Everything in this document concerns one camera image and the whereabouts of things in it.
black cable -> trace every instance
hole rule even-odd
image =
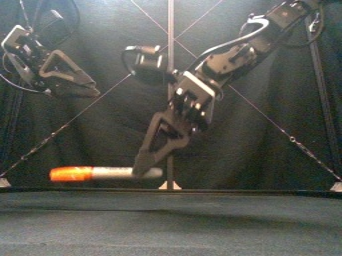
[[[196,58],[195,62],[190,65],[188,67],[188,71],[191,71],[192,69],[195,69],[195,67],[199,65],[199,63],[207,58],[207,56],[210,56],[211,54],[219,54],[227,50],[231,49],[231,47],[236,46],[238,44],[246,43],[248,42],[251,39],[254,39],[256,36],[260,35],[260,33],[263,33],[263,31],[267,29],[268,25],[270,25],[270,21],[267,19],[259,18],[259,19],[250,19],[248,20],[248,24],[259,24],[262,25],[262,27],[255,30],[254,32],[251,32],[250,34],[247,34],[243,37],[239,37],[238,39],[220,44],[212,48],[210,48],[207,51],[204,51],[200,56]]]
[[[47,92],[40,92],[40,91],[36,91],[36,90],[32,90],[32,89],[28,89],[17,84],[15,84],[13,82],[11,82],[5,76],[2,74],[0,74],[0,78],[17,90],[21,90],[24,92],[29,92],[29,93],[36,93],[36,94],[45,94],[45,95],[49,95],[49,93]]]
[[[312,42],[316,41],[316,39],[320,37],[322,33],[323,33],[323,29],[324,29],[324,8],[323,8],[323,4],[319,5],[319,26],[318,26],[318,31],[315,32],[315,35],[312,36],[312,38],[303,44],[291,44],[291,43],[283,43],[283,46],[286,48],[290,49],[298,49],[298,48],[303,48],[306,46],[308,46]]]
[[[79,7],[75,3],[75,0],[68,0],[68,1],[69,1],[71,5],[73,6],[76,23],[72,26],[73,28],[68,31],[68,33],[69,33],[68,36],[64,37],[59,42],[56,42],[53,44],[53,46],[60,45],[71,37],[71,35],[75,34],[75,32],[77,31],[79,26],[80,26],[80,10],[79,10]],[[51,0],[40,0],[39,3],[37,3],[35,16],[33,16],[33,23],[32,23],[32,28],[33,28],[35,33],[41,32],[41,31],[36,31],[36,29],[37,29],[37,24],[39,24],[39,21],[40,21],[40,18],[41,18],[44,7],[49,2],[51,2]]]

robotic arm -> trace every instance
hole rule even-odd
[[[5,37],[1,47],[15,69],[32,89],[28,92],[55,97],[96,97],[96,83],[76,63],[60,50],[51,51],[36,35],[16,25]]]
[[[157,112],[151,120],[135,159],[136,177],[141,177],[175,149],[187,146],[195,132],[207,129],[214,101],[222,97],[222,87],[251,71],[286,41],[298,23],[320,5],[319,0],[291,0],[275,6],[264,15],[251,15],[242,28],[242,32],[247,28],[251,28],[251,32],[208,49],[187,71],[172,73],[172,79],[163,68],[165,57],[157,48],[125,49],[123,55],[132,49],[139,53],[133,69],[128,68],[128,71],[137,77],[144,70],[148,74],[159,72],[175,86],[167,110]]]

orange marker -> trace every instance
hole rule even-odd
[[[151,168],[141,179],[156,179],[163,175],[159,168]],[[65,166],[53,168],[49,172],[52,182],[80,182],[105,179],[137,179],[131,167],[91,167]]]

orange cap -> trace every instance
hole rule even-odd
[[[52,182],[87,181],[92,178],[91,166],[67,166],[53,168],[49,172]]]

gray floor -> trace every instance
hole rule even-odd
[[[0,194],[1,255],[342,255],[342,200],[290,194]]]

